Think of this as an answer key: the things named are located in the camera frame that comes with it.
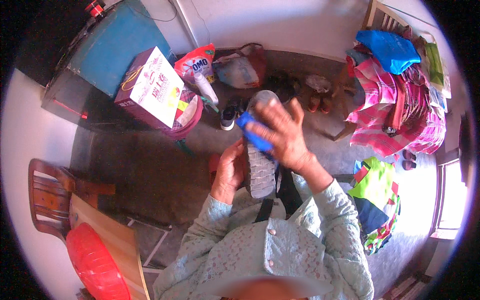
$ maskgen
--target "gray shoe sole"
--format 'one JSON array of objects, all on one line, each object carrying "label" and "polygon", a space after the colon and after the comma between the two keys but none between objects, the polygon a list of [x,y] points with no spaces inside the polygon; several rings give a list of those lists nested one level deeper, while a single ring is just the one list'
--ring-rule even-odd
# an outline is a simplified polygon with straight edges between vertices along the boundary
[{"label": "gray shoe sole", "polygon": [[[263,90],[253,95],[247,111],[255,118],[253,107],[257,101],[268,101],[277,98],[274,92]],[[275,190],[276,162],[258,150],[253,144],[245,141],[245,157],[248,164],[247,191],[253,198],[263,198]]]}]

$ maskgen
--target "white bottle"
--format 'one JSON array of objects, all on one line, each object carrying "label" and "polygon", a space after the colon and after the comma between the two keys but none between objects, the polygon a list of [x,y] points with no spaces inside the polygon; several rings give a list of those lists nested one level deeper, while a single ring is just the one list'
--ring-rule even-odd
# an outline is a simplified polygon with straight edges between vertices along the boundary
[{"label": "white bottle", "polygon": [[203,76],[202,73],[198,72],[195,73],[195,84],[197,85],[198,89],[200,90],[200,93],[202,93],[202,96],[205,98],[208,98],[213,104],[218,105],[218,98],[215,94],[215,91],[213,90],[212,86],[208,82],[208,80]]}]

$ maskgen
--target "hand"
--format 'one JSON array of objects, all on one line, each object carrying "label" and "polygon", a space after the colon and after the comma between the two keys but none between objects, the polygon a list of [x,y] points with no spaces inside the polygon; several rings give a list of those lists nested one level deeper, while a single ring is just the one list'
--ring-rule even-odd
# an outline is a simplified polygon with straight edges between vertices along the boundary
[{"label": "hand", "polygon": [[233,196],[243,182],[243,138],[228,147],[220,157],[210,195],[220,202],[232,204]]},{"label": "hand", "polygon": [[316,194],[325,190],[333,178],[305,145],[301,129],[304,113],[300,103],[293,98],[289,105],[293,117],[276,99],[271,99],[267,105],[258,102],[255,110],[270,128],[257,122],[249,122],[245,127],[269,141],[273,145],[270,151],[272,156],[285,167],[302,175],[313,194]]},{"label": "hand", "polygon": [[293,118],[274,98],[267,105],[258,102],[255,110],[271,129],[256,122],[248,123],[246,129],[269,141],[273,145],[272,156],[298,173],[314,155],[308,151],[303,139],[303,109],[296,98],[289,105]]}]

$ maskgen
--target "green bag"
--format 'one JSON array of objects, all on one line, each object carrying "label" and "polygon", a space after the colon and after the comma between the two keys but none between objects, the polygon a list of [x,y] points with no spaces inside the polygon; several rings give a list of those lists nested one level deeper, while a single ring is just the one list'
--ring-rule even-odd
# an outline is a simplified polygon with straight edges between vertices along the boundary
[{"label": "green bag", "polygon": [[442,62],[440,61],[440,54],[438,52],[437,44],[427,43],[425,44],[425,52],[427,54],[430,69],[430,82],[440,87],[440,91],[444,86],[444,71],[442,68]]}]

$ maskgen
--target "woman's right hand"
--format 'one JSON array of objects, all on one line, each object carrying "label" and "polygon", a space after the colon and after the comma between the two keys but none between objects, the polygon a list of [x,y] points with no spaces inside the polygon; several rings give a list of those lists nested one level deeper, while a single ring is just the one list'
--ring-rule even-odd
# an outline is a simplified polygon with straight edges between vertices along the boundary
[{"label": "woman's right hand", "polygon": [[289,105],[293,116],[275,98],[270,99],[266,105],[257,102],[255,111],[269,127],[249,122],[245,128],[269,141],[273,146],[270,151],[272,156],[283,166],[302,175],[311,191],[316,194],[325,190],[333,178],[307,149],[301,128],[304,113],[300,103],[293,98]]},{"label": "woman's right hand", "polygon": [[273,145],[272,156],[283,166],[298,173],[314,155],[307,149],[303,139],[303,109],[296,98],[293,98],[289,105],[293,116],[275,98],[270,99],[267,104],[257,102],[255,111],[270,128],[257,122],[249,122],[246,129],[269,141]]}]

